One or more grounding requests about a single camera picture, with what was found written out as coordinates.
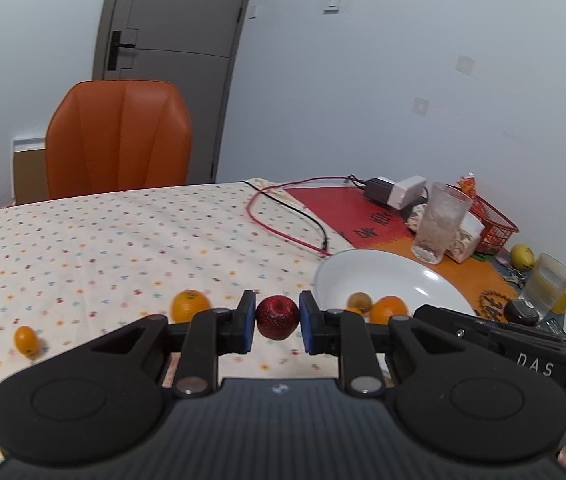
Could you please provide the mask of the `medium orange mandarin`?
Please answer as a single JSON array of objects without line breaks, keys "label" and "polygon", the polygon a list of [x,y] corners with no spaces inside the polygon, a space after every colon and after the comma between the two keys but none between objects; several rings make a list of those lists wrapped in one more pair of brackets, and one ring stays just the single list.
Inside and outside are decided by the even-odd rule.
[{"label": "medium orange mandarin", "polygon": [[385,296],[373,304],[369,312],[369,322],[371,324],[386,325],[393,316],[408,314],[409,309],[405,301],[397,296]]}]

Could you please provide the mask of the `red strawberry fruit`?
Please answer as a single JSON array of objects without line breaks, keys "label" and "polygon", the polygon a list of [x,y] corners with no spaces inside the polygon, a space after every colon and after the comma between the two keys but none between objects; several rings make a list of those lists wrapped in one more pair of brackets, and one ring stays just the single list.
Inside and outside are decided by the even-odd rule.
[{"label": "red strawberry fruit", "polygon": [[286,296],[267,297],[257,307],[256,323],[262,336],[274,341],[284,340],[294,333],[299,323],[298,307]]}]

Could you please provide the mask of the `small orange in plate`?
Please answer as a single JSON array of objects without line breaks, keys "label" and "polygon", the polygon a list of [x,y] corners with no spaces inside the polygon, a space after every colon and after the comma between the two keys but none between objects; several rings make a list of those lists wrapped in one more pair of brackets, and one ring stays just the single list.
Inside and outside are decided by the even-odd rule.
[{"label": "small orange in plate", "polygon": [[361,315],[361,316],[364,316],[364,315],[365,315],[365,313],[364,313],[363,311],[361,311],[361,310],[359,310],[359,309],[357,309],[357,308],[354,308],[354,307],[347,307],[345,310],[348,311],[348,312],[351,312],[351,313],[359,314],[359,315]]}]

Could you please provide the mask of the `large orange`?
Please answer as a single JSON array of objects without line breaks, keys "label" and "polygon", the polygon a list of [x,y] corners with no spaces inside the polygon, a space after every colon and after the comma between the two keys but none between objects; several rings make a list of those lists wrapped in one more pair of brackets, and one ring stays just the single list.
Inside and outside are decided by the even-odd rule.
[{"label": "large orange", "polygon": [[172,299],[170,318],[173,323],[188,323],[197,313],[210,309],[210,301],[202,292],[185,289]]}]

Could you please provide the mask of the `white plate blue rim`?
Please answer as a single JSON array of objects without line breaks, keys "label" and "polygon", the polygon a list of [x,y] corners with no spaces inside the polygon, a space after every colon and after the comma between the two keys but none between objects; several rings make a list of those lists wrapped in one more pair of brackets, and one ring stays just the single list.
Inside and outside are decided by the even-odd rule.
[{"label": "white plate blue rim", "polygon": [[420,262],[390,252],[345,250],[326,259],[315,272],[313,296],[322,310],[345,309],[356,292],[364,292],[374,302],[395,296],[409,313],[423,304],[474,313],[469,301],[446,278]]}]

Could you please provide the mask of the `black car key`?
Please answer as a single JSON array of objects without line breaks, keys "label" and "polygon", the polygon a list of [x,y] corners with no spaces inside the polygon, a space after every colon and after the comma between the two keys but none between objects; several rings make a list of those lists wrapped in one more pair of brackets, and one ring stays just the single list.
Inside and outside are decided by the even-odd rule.
[{"label": "black car key", "polygon": [[539,323],[540,316],[535,307],[527,300],[515,298],[504,306],[504,318],[508,323],[532,327]]}]

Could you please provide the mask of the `clear plastic cup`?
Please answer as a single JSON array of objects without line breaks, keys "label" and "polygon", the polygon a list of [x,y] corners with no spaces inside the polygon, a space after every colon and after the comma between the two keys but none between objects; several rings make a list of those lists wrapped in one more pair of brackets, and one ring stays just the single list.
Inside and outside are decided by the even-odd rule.
[{"label": "clear plastic cup", "polygon": [[542,252],[528,275],[520,298],[545,316],[566,291],[566,266]]}]

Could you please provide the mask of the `red orange table mat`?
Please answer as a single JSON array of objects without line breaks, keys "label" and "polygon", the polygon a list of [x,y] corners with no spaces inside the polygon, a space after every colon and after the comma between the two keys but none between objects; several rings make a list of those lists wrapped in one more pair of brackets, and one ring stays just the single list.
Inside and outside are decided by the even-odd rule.
[{"label": "red orange table mat", "polygon": [[[413,259],[413,235],[400,214],[377,206],[353,186],[288,188],[295,200],[306,206],[332,230],[357,249],[379,249]],[[471,256],[461,263],[446,256],[432,270],[454,285],[481,318],[502,322],[508,300],[518,290],[507,281],[506,256]]]}]

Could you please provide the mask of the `yellow lemon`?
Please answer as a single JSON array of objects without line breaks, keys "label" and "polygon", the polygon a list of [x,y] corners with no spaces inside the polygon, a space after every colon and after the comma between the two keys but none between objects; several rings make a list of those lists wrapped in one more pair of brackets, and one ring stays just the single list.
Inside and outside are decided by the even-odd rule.
[{"label": "yellow lemon", "polygon": [[516,244],[510,250],[511,266],[520,272],[528,272],[533,269],[536,258],[532,248],[524,244]]}]

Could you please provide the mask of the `black power adapter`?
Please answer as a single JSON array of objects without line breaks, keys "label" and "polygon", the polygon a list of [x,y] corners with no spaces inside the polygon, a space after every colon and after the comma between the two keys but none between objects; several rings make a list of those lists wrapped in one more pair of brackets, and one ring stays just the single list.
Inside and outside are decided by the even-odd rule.
[{"label": "black power adapter", "polygon": [[390,195],[395,187],[393,182],[383,178],[361,180],[353,174],[348,176],[346,180],[355,188],[358,188],[367,200],[381,205],[389,205]]}]

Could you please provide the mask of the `white power adapter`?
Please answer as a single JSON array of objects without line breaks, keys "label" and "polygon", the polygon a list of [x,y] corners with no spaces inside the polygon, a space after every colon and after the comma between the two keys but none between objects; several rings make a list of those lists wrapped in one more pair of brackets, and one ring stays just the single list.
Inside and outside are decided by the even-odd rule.
[{"label": "white power adapter", "polygon": [[426,179],[421,176],[393,183],[387,198],[387,205],[397,210],[405,209],[423,195],[425,185]]}]

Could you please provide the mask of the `red plastic basket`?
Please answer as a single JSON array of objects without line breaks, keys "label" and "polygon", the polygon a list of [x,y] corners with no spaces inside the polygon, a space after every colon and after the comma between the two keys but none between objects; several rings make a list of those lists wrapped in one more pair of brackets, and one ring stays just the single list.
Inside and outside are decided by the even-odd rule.
[{"label": "red plastic basket", "polygon": [[518,227],[510,219],[478,194],[477,199],[472,200],[470,212],[484,226],[480,244],[476,248],[480,254],[496,255],[511,235],[518,232]]}]

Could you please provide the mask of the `tiny orange kumquat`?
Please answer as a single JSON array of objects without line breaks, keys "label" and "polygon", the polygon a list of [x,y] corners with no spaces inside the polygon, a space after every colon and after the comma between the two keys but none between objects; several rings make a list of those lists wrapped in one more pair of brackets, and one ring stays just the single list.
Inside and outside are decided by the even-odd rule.
[{"label": "tiny orange kumquat", "polygon": [[27,358],[34,358],[40,351],[40,341],[36,332],[29,326],[19,326],[14,333],[16,350]]}]

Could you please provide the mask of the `red snack packet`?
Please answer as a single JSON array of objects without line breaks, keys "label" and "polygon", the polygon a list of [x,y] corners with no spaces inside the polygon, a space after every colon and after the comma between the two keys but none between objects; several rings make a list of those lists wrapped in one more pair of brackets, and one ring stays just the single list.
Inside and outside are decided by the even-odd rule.
[{"label": "red snack packet", "polygon": [[477,189],[474,174],[467,174],[459,179],[458,185],[460,190],[469,196],[471,200],[477,199]]}]

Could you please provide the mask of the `white wall switch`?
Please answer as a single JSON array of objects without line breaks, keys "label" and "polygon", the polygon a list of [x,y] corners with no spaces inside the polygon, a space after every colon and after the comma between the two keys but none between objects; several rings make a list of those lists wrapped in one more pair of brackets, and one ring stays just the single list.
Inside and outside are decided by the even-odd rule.
[{"label": "white wall switch", "polygon": [[325,7],[323,8],[324,14],[338,14],[341,11],[341,3],[343,0],[327,0]]}]

